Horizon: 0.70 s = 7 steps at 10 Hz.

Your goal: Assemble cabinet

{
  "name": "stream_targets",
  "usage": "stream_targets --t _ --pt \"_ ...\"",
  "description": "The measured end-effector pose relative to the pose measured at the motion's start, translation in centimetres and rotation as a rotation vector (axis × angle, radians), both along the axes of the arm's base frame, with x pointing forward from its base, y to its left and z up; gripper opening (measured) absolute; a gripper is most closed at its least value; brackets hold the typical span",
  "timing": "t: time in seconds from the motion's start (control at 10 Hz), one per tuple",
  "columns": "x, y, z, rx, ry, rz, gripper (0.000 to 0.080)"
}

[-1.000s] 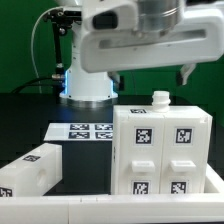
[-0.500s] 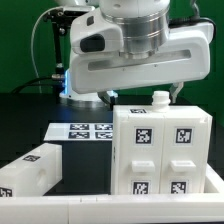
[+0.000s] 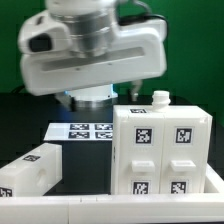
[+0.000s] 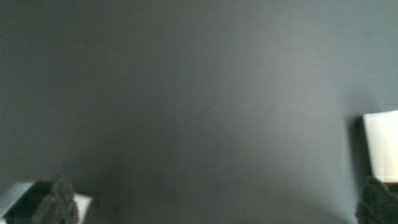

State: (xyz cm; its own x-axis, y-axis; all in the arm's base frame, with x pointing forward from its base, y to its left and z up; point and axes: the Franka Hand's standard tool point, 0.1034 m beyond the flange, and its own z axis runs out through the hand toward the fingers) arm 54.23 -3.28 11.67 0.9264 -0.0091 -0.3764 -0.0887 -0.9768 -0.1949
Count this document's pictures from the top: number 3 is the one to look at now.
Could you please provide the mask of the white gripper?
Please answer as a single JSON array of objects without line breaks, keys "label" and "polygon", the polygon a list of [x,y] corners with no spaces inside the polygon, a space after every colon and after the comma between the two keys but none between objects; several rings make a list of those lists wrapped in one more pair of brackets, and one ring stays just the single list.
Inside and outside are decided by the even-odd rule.
[{"label": "white gripper", "polygon": [[72,110],[72,98],[64,91],[133,81],[131,99],[136,101],[140,79],[159,77],[167,69],[167,24],[162,19],[120,25],[114,18],[101,16],[61,23],[69,29],[70,49],[21,52],[22,78],[33,95],[56,93],[56,100]]}]

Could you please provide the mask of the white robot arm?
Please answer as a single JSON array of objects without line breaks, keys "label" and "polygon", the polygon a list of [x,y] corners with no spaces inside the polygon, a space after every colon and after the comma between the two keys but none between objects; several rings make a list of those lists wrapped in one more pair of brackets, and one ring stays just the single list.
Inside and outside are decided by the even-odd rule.
[{"label": "white robot arm", "polygon": [[167,69],[168,25],[140,0],[45,0],[18,36],[24,85],[31,94],[68,95],[82,106],[117,97],[112,86]]}]

